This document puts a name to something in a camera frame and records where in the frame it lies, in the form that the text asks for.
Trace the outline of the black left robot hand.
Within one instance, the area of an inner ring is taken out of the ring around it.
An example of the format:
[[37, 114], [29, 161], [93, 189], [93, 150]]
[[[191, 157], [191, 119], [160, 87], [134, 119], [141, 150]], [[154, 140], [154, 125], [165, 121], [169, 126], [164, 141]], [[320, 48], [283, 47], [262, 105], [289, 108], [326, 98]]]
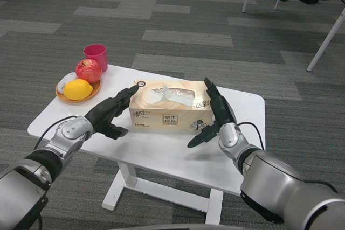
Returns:
[[118, 92], [115, 97], [109, 97], [93, 107], [85, 118], [93, 126], [93, 133], [100, 133], [111, 139], [124, 137], [128, 129], [112, 124], [112, 120], [129, 107], [131, 97], [139, 90], [135, 85]]

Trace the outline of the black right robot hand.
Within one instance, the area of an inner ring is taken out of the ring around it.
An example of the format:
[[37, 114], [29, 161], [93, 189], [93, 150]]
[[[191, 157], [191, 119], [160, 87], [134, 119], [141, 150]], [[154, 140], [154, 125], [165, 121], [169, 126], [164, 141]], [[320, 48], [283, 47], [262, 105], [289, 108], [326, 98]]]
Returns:
[[206, 126], [201, 130], [201, 133], [195, 136], [187, 145], [188, 148], [194, 148], [203, 142], [212, 140], [220, 132], [220, 128], [228, 123], [237, 124], [236, 116], [229, 105], [228, 101], [223, 97], [216, 85], [208, 78], [204, 79], [207, 87], [206, 92], [210, 97], [210, 107], [215, 117], [214, 123], [211, 126]]

